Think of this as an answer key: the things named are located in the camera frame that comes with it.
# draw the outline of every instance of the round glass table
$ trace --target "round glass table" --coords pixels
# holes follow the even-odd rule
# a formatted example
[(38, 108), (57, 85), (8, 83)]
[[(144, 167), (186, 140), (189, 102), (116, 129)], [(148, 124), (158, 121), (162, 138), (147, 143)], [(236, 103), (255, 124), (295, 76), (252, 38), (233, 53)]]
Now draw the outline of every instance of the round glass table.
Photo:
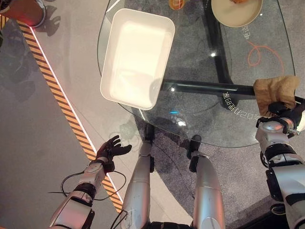
[(210, 0), (189, 0), (180, 10), (172, 10), (166, 0), (110, 0), (98, 41), (101, 73), (112, 19), (121, 8), (162, 15), (175, 24), (157, 104), (148, 111), (121, 106), (176, 135), (199, 134), (206, 144), (256, 144), (260, 115), (253, 83), (295, 74), (278, 1), (264, 1), (249, 25), (229, 28), (214, 17)]

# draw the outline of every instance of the black cable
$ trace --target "black cable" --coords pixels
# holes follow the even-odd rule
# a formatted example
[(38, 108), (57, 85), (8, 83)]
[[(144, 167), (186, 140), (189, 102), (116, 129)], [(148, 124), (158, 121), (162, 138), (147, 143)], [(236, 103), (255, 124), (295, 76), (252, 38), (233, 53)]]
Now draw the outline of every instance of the black cable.
[(63, 184), (66, 182), (67, 179), (71, 178), (71, 177), (74, 177), (74, 176), (77, 176), (77, 175), (80, 175), (80, 174), (83, 174), (84, 171), (80, 172), (80, 173), (74, 173), (74, 174), (71, 174), (71, 175), (68, 175), (62, 182), (61, 182), (61, 193), (67, 197), (67, 194), (65, 193), (65, 191), (63, 190)]
[(112, 195), (114, 195), (115, 193), (117, 193), (118, 191), (120, 191), (120, 190), (125, 186), (126, 181), (127, 181), (126, 176), (125, 176), (123, 173), (120, 173), (120, 172), (118, 172), (118, 171), (114, 171), (114, 172), (115, 172), (115, 173), (118, 173), (118, 174), (121, 174), (121, 175), (124, 177), (124, 179), (125, 179), (125, 180), (124, 180), (124, 184), (123, 184), (118, 190), (116, 190), (115, 192), (113, 192), (111, 195), (109, 195), (109, 196), (107, 196), (107, 197), (105, 197), (105, 198), (103, 198), (103, 199), (94, 199), (94, 200), (97, 200), (97, 201), (105, 200), (105, 199), (111, 197)]
[[(124, 179), (125, 179), (125, 180), (124, 180), (124, 184), (123, 184), (118, 190), (116, 190), (115, 192), (113, 192), (112, 194), (110, 194), (109, 196), (107, 196), (107, 197), (105, 197), (105, 198), (102, 198), (102, 199), (94, 199), (94, 200), (97, 200), (97, 201), (105, 200), (105, 199), (111, 197), (112, 195), (114, 195), (115, 193), (117, 193), (118, 191), (120, 191), (120, 190), (125, 186), (126, 181), (127, 181), (126, 176), (125, 176), (123, 173), (120, 173), (120, 172), (118, 172), (118, 171), (114, 171), (114, 172), (115, 172), (115, 173), (118, 173), (118, 174), (121, 174), (121, 175), (124, 177)], [(74, 176), (77, 176), (77, 175), (80, 175), (80, 174), (83, 174), (83, 173), (84, 173), (84, 171), (79, 172), (79, 173), (74, 173), (74, 174), (71, 174), (71, 175), (67, 176), (67, 177), (61, 182), (61, 192), (48, 192), (48, 193), (61, 193), (61, 194), (63, 194), (65, 197), (67, 197), (67, 194), (69, 194), (69, 192), (65, 192), (65, 191), (64, 191), (64, 189), (63, 189), (64, 183), (65, 183), (69, 178), (74, 177)]]
[[(113, 228), (115, 222), (118, 220), (118, 218), (119, 218), (119, 216), (122, 214), (122, 212), (126, 212), (126, 215), (125, 215), (125, 216), (115, 225), (115, 227)], [(118, 214), (118, 216), (115, 218), (114, 222), (111, 224), (110, 229), (115, 229), (115, 228), (124, 220), (124, 218), (125, 218), (127, 215), (128, 215), (128, 212), (125, 211), (124, 209), (122, 209), (122, 210), (120, 211), (120, 213)]]

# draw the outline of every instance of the white tray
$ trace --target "white tray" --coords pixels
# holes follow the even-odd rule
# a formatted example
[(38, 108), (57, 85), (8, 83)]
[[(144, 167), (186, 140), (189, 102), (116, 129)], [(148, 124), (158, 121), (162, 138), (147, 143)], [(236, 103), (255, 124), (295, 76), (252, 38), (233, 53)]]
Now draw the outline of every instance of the white tray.
[(167, 17), (130, 9), (114, 15), (101, 80), (108, 100), (152, 109), (157, 102), (175, 25)]

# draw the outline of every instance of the hazard stripe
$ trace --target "hazard stripe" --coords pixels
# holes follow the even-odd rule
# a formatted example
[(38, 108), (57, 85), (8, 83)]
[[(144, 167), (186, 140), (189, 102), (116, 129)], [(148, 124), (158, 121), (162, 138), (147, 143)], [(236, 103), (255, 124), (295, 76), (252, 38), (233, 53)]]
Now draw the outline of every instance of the hazard stripe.
[[(5, 22), (7, 22), (8, 18), (0, 15), (0, 29), (2, 29), (5, 25)], [(39, 69), (46, 80), (47, 85), (49, 86), (51, 92), (54, 95), (54, 98), (56, 99), (59, 107), (61, 108), (61, 111), (64, 113), (72, 131), (74, 132), (77, 140), (79, 141), (81, 147), (84, 150), (84, 153), (88, 157), (89, 160), (95, 159), (95, 152), (92, 149), (89, 140), (87, 139), (85, 133), (83, 132), (83, 129), (81, 128), (81, 125), (77, 121), (71, 107), (69, 106), (68, 101), (66, 100), (64, 94), (61, 91), (60, 86), (57, 84), (57, 81), (55, 77), (53, 76), (49, 65), (47, 64), (47, 61), (44, 59), (42, 55), (42, 51), (39, 48), (39, 45), (37, 44), (35, 37), (33, 36), (31, 30), (29, 27), (22, 22), (18, 21), (18, 25), (23, 33), (24, 39), (26, 43), (28, 44), (33, 57), (39, 66)], [(110, 182), (109, 178), (105, 176), (105, 179), (102, 181), (102, 185), (105, 188), (108, 195), (111, 195), (115, 192), (115, 189)], [(115, 207), (117, 212), (121, 212), (122, 210), (122, 202), (117, 194), (113, 194), (109, 199), (112, 201), (113, 206)]]

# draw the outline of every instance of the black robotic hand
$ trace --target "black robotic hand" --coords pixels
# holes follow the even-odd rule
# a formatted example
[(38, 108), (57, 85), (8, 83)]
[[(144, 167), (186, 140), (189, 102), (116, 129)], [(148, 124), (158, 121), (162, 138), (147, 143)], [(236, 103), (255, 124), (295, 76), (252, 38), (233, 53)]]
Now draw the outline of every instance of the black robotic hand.
[(104, 157), (111, 162), (114, 156), (127, 154), (131, 149), (132, 145), (121, 146), (120, 137), (114, 136), (105, 142), (96, 153), (96, 159), (99, 157)]

